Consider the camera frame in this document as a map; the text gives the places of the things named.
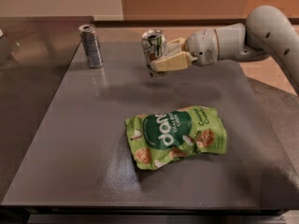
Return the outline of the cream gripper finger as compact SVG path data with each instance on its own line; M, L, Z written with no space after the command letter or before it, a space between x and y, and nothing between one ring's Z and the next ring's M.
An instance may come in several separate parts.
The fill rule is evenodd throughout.
M185 39L180 37L167 43L167 55L171 56L185 50Z
M187 69L196 61L189 52L181 51L171 56L161 57L150 63L150 68L156 72L170 72Z

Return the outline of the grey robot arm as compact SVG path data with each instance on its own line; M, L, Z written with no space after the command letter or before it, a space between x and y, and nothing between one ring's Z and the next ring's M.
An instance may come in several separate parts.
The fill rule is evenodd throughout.
M299 93L299 34L277 8L260 6L246 22L207 29L167 44L168 53L149 64L155 72L207 66L223 60L239 63L273 58Z

